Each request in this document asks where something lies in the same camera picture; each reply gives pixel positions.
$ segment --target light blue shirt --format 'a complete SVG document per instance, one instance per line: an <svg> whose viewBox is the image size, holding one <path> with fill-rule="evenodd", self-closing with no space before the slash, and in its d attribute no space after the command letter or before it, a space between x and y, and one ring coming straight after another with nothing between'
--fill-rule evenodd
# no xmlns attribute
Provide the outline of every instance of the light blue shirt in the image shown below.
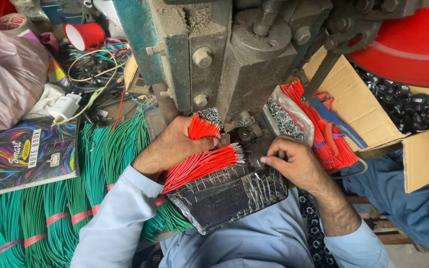
<svg viewBox="0 0 429 268"><path fill-rule="evenodd" d="M71 267L130 267L143 222L156 213L163 186L128 166L97 214L80 230ZM160 268L312 268L297 189L289 197L207 234L194 229L160 242ZM362 221L357 231L326 236L339 267L392 268L383 244Z"/></svg>

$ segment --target hand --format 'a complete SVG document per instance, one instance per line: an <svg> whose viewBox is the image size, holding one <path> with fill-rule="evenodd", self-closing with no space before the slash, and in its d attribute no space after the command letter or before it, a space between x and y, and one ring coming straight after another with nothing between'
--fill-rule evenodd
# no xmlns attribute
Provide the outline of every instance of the hand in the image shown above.
<svg viewBox="0 0 429 268"><path fill-rule="evenodd" d="M132 166L147 178L157 181L162 172L192 155L212 149L218 138L192 140L188 136L191 117L179 116L167 126L132 162Z"/></svg>
<svg viewBox="0 0 429 268"><path fill-rule="evenodd" d="M333 183L307 144L289 136L277 137L260 161L313 196L328 191Z"/></svg>

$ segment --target tape roll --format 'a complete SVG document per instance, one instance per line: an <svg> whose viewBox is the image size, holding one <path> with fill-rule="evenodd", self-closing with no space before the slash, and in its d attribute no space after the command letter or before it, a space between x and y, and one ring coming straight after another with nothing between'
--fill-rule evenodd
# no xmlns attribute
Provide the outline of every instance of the tape roll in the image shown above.
<svg viewBox="0 0 429 268"><path fill-rule="evenodd" d="M34 24L28 20L28 18L21 13L11 13L4 15L0 18L0 31L12 35L20 35L26 30L31 30L35 34L38 34Z"/></svg>

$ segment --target bundle of red wires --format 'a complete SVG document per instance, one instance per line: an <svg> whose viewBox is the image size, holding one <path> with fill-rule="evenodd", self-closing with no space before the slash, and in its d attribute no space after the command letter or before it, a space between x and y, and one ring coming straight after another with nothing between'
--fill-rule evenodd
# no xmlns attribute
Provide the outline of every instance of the bundle of red wires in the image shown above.
<svg viewBox="0 0 429 268"><path fill-rule="evenodd" d="M316 117L312 114L312 112L304 106L304 103L300 101L302 94L304 93L304 88L302 87L302 84L300 81L293 82L289 85L283 85L281 86L282 92L284 92L291 100L299 106L304 113L309 117L309 119L314 124L314 153L317 156L317 159L322 163L322 166L325 169L341 169L350 167L351 165L355 164L355 162L358 161L358 157L354 154L354 152L349 148L347 143L343 140L343 138L334 138L334 142L337 145L339 155L337 157L332 156L329 148L327 145L324 146L318 146L321 143L325 142L325 137L322 134L322 131L320 130L320 126L317 123ZM340 131L334 127L333 133L338 134Z"/></svg>
<svg viewBox="0 0 429 268"><path fill-rule="evenodd" d="M196 113L193 116L188 135L192 139L216 137L219 126ZM214 151L205 151L191 156L178 165L169 168L164 174L165 185L162 194L170 192L185 183L199 179L216 170L244 161L243 149L238 143L226 145Z"/></svg>

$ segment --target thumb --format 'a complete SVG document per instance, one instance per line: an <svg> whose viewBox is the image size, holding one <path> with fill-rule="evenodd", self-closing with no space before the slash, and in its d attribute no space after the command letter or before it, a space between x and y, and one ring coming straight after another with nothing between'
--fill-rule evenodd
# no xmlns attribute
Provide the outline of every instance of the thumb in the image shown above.
<svg viewBox="0 0 429 268"><path fill-rule="evenodd" d="M212 149L218 144L218 139L215 137L205 137L199 140L193 140L194 148L193 154L198 154Z"/></svg>
<svg viewBox="0 0 429 268"><path fill-rule="evenodd" d="M277 158L275 156L263 156L259 161L276 168L280 173L287 171L287 162L281 158Z"/></svg>

